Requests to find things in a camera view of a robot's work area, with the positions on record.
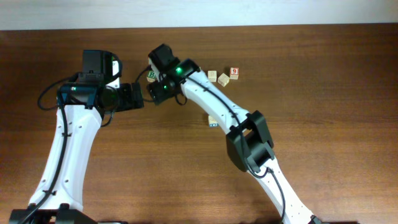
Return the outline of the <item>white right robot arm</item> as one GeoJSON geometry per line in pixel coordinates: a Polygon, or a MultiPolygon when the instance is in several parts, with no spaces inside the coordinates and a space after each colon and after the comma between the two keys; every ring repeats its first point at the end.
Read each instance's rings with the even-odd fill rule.
{"type": "Polygon", "coordinates": [[[279,212],[281,223],[321,223],[282,173],[262,113],[250,113],[232,102],[193,60],[180,61],[168,45],[158,46],[148,58],[156,80],[147,89],[156,105],[178,94],[195,102],[223,130],[230,160],[257,180],[279,212]]]}

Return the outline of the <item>blue edged wooden block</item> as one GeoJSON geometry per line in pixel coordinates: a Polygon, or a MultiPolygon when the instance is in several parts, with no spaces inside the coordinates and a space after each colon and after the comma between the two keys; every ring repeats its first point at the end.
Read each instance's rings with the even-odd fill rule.
{"type": "Polygon", "coordinates": [[[208,116],[208,125],[209,125],[209,127],[211,127],[211,128],[214,128],[214,127],[218,127],[219,126],[219,124],[218,124],[218,122],[212,117],[212,116],[208,116]]]}

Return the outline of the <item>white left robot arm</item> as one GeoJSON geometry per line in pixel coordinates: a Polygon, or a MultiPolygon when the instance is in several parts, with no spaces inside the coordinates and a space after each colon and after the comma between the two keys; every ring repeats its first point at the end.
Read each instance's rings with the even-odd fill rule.
{"type": "Polygon", "coordinates": [[[119,84],[114,53],[84,50],[83,68],[57,82],[57,127],[41,181],[26,209],[9,223],[94,223],[83,213],[83,183],[91,147],[106,115],[144,106],[138,83],[119,84]]]}

